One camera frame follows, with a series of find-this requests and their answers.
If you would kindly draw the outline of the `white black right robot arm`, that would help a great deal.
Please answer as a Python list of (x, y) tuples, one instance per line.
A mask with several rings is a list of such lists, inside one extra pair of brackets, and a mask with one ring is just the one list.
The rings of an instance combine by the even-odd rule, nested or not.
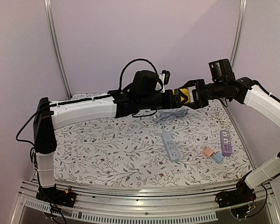
[[(280, 101), (264, 90), (256, 80), (243, 77), (237, 80), (216, 80), (205, 84), (203, 79), (190, 80), (179, 89), (189, 91), (190, 102), (182, 103), (192, 109), (206, 106), (209, 100), (226, 98), (254, 109), (280, 129)], [(254, 198), (254, 189), (280, 175), (280, 151), (272, 159), (242, 177), (236, 184), (236, 189), (229, 192), (235, 203), (242, 203), (247, 198)]]

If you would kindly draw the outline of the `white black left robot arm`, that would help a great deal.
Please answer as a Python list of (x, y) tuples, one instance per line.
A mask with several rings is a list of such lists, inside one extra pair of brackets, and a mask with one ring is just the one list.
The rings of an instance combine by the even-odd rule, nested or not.
[(126, 87), (90, 98), (68, 101), (49, 101), (41, 98), (36, 112), (29, 118), (33, 121), (33, 141), (31, 160), (38, 175), (39, 200), (64, 204), (65, 200), (74, 201), (71, 188), (58, 190), (54, 178), (54, 152), (57, 147), (55, 130), (66, 125), (101, 118), (121, 118), (135, 116), (140, 110), (175, 109), (190, 103), (189, 91), (181, 89), (166, 90), (170, 73), (161, 74), (156, 69), (141, 70), (134, 75)]

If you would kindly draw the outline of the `yellow cube socket adapter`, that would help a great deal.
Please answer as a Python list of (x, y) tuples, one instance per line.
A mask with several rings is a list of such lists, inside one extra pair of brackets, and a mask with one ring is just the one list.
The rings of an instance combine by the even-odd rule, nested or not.
[(188, 88), (174, 89), (174, 94), (181, 98), (181, 103), (183, 105), (191, 102), (190, 92)]

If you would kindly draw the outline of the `blue power strip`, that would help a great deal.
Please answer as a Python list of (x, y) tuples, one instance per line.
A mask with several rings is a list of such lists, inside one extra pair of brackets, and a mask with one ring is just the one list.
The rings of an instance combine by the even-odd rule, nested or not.
[(180, 159), (179, 152), (173, 141), (173, 138), (170, 133), (164, 132), (161, 134), (161, 138), (164, 142), (166, 151), (168, 153), (169, 159), (171, 162), (177, 162)]

